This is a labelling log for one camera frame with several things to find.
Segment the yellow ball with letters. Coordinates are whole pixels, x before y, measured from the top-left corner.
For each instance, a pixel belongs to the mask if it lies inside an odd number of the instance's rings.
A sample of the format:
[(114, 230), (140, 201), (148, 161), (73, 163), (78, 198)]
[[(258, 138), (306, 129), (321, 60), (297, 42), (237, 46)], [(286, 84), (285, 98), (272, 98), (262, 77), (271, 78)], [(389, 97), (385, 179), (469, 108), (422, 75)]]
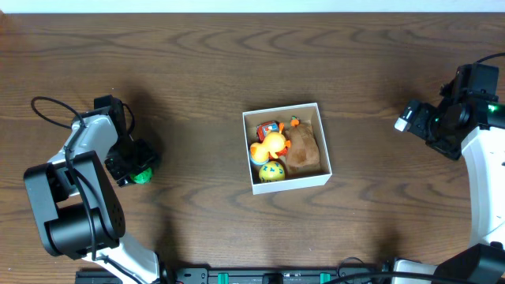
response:
[(278, 161), (270, 161), (261, 166), (259, 179), (262, 183), (283, 181), (286, 178), (286, 171)]

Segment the brown plush capybara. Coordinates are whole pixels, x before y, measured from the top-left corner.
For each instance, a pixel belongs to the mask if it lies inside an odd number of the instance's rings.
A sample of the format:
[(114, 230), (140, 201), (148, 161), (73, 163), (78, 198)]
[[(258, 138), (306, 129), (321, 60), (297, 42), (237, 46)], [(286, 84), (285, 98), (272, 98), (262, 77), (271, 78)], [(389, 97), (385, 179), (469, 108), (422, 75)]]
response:
[(290, 141), (286, 154), (286, 165), (289, 168), (298, 170), (320, 163), (320, 150), (311, 125), (302, 124), (300, 119), (293, 116), (286, 135)]

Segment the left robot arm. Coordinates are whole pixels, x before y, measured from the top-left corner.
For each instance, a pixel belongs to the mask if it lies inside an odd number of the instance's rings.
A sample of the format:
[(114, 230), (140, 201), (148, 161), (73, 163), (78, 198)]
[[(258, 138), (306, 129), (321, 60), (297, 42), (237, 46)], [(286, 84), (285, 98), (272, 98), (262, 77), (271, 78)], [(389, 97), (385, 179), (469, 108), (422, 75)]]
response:
[(168, 283), (159, 255), (127, 233), (114, 191), (147, 184), (159, 165), (157, 151), (132, 138), (131, 113), (112, 95), (95, 99), (93, 110), (74, 114), (59, 152), (24, 172), (24, 183), (50, 255), (96, 263), (122, 283)]

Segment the yellow rubber duck toy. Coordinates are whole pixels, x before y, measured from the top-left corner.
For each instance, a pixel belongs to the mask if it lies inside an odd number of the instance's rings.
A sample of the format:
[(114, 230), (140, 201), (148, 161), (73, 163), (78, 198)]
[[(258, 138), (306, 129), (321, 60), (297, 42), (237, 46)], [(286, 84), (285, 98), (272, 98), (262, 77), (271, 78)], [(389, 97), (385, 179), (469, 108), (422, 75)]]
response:
[(270, 131), (262, 142), (255, 142), (249, 148), (249, 158), (256, 165), (264, 165), (271, 159), (277, 159), (279, 152), (287, 151), (291, 147), (291, 141), (283, 134), (284, 124), (279, 124), (277, 131)]

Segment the green ridged disc toy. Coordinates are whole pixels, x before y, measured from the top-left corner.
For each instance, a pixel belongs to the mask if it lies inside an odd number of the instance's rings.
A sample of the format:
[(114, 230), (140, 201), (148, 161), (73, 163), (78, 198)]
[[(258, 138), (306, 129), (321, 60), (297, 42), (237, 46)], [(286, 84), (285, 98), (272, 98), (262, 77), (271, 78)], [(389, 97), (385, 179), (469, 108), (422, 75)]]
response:
[(147, 168), (146, 170), (142, 171), (141, 173), (130, 174), (131, 180), (135, 184), (140, 184), (140, 185), (144, 185), (144, 184), (149, 183), (151, 181), (152, 177), (153, 177), (153, 171), (152, 171), (151, 167)]

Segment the red toy fire truck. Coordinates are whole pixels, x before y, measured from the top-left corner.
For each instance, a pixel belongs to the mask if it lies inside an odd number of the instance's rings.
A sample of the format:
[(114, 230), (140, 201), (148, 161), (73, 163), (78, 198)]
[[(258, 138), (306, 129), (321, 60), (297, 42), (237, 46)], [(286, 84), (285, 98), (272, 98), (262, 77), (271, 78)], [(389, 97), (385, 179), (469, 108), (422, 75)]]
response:
[(271, 132), (279, 131), (280, 123), (277, 121), (267, 121), (256, 127), (256, 135), (260, 142), (263, 142), (265, 137)]

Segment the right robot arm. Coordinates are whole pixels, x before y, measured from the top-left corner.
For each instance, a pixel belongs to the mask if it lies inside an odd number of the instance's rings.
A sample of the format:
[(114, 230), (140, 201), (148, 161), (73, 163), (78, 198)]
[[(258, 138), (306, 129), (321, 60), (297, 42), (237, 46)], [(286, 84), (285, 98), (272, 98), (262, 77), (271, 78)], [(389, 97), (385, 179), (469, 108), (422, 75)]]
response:
[(438, 106), (411, 100), (395, 123), (451, 160), (464, 159), (469, 175), (469, 247), (438, 265), (397, 260), (395, 273), (498, 283), (504, 275), (504, 106), (496, 94), (499, 70), (482, 62), (461, 65), (440, 89)]

